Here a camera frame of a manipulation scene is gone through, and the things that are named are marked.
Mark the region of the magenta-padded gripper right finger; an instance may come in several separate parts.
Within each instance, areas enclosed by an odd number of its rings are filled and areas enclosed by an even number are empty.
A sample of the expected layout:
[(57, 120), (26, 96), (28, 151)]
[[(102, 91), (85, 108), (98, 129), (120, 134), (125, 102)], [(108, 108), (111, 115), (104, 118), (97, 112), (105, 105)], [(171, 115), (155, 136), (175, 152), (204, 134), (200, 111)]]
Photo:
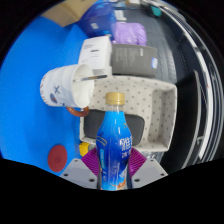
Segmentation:
[(167, 172), (155, 159), (147, 159), (138, 150), (132, 149), (127, 167), (127, 188), (146, 186), (167, 176)]

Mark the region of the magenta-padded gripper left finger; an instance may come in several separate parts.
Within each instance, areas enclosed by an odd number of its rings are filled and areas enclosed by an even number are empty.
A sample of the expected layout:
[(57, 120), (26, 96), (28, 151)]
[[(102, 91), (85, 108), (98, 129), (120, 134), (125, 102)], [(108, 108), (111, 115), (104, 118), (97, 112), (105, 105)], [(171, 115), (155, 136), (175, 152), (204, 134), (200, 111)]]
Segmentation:
[(91, 149), (81, 159), (73, 159), (60, 175), (83, 188), (97, 189), (100, 165), (96, 149)]

